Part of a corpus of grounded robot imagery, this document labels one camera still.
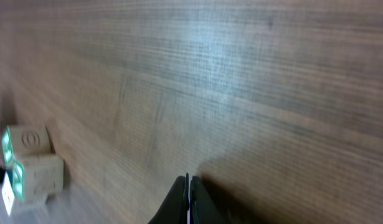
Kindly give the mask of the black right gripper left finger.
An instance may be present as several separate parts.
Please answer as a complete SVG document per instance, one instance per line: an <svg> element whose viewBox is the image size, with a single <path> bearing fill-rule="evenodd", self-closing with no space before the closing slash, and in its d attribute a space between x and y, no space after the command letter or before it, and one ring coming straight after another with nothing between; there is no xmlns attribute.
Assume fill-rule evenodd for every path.
<svg viewBox="0 0 383 224"><path fill-rule="evenodd" d="M178 176L148 224L187 224L189 211L189 174Z"/></svg>

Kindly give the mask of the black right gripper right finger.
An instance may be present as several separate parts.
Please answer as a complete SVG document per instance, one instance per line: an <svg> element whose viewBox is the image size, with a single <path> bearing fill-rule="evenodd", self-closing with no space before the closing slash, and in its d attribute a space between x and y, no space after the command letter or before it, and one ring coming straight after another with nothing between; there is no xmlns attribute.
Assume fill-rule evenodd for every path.
<svg viewBox="0 0 383 224"><path fill-rule="evenodd" d="M225 224L224 218L198 176L192 177L190 185L190 222L192 224Z"/></svg>

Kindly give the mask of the green V letter block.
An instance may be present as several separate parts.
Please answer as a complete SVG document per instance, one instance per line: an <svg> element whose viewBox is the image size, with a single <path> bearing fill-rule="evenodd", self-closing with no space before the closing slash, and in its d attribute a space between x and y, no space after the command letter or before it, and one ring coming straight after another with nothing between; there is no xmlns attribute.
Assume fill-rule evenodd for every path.
<svg viewBox="0 0 383 224"><path fill-rule="evenodd" d="M61 192L64 187L64 161L55 154L13 160L12 190L22 201Z"/></svg>

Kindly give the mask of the yellow picture block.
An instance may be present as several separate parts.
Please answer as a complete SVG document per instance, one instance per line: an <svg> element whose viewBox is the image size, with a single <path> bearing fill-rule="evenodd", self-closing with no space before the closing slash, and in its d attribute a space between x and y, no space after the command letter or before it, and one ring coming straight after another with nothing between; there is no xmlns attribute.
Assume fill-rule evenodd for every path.
<svg viewBox="0 0 383 224"><path fill-rule="evenodd" d="M29 201L23 201L14 195L12 172L6 171L2 185L2 199L9 217L19 215L31 210L43 207L46 204L48 195L44 194Z"/></svg>

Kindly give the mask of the green J letter block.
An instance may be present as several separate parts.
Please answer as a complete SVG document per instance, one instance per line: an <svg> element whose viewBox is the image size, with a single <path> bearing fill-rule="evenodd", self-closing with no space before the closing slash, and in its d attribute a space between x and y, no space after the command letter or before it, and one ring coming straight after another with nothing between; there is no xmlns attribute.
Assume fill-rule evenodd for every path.
<svg viewBox="0 0 383 224"><path fill-rule="evenodd" d="M1 137L4 165L10 168L16 159L51 153L45 126L7 126Z"/></svg>

